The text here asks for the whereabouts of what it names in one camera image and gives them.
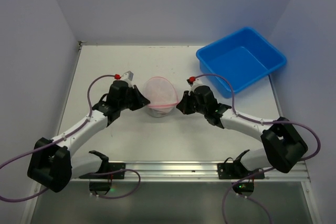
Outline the white mesh laundry bag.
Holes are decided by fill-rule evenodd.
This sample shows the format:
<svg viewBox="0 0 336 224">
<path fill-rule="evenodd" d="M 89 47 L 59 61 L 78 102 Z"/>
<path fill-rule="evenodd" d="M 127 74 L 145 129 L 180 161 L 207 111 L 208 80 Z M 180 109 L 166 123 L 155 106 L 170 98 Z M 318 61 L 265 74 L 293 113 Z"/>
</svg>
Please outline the white mesh laundry bag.
<svg viewBox="0 0 336 224">
<path fill-rule="evenodd" d="M 175 87 L 164 77 L 152 77 L 143 87 L 143 95 L 150 101 L 146 112 L 155 118 L 168 115 L 179 103 Z"/>
</svg>

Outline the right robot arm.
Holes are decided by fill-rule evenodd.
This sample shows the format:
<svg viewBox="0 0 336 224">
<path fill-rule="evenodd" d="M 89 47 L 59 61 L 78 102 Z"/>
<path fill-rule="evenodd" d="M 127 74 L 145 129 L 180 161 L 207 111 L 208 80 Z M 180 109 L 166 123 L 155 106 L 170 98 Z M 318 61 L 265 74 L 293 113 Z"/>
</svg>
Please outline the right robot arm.
<svg viewBox="0 0 336 224">
<path fill-rule="evenodd" d="M 249 121 L 237 116 L 232 106 L 217 102 L 210 87 L 205 85 L 184 91 L 176 107 L 185 115 L 202 114 L 213 126 L 243 133 L 262 143 L 261 149 L 245 150 L 224 166 L 225 171 L 238 178 L 267 167 L 288 173 L 308 150 L 305 141 L 286 118 L 280 117 L 270 125 L 261 123 L 259 118 Z"/>
</svg>

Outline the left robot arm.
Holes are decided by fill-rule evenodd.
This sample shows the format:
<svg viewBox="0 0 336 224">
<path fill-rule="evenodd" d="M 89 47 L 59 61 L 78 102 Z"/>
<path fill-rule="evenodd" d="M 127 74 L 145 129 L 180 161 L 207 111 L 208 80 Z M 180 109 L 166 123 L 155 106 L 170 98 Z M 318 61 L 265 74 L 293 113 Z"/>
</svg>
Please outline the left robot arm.
<svg viewBox="0 0 336 224">
<path fill-rule="evenodd" d="M 84 157 L 74 158 L 74 154 L 118 119 L 123 110 L 135 111 L 148 104 L 150 100 L 136 86 L 114 81 L 109 92 L 76 125 L 51 140 L 42 137 L 36 142 L 27 176 L 55 193 L 63 190 L 71 179 L 83 175 L 107 177 L 111 170 L 106 155 L 89 151 Z"/>
</svg>

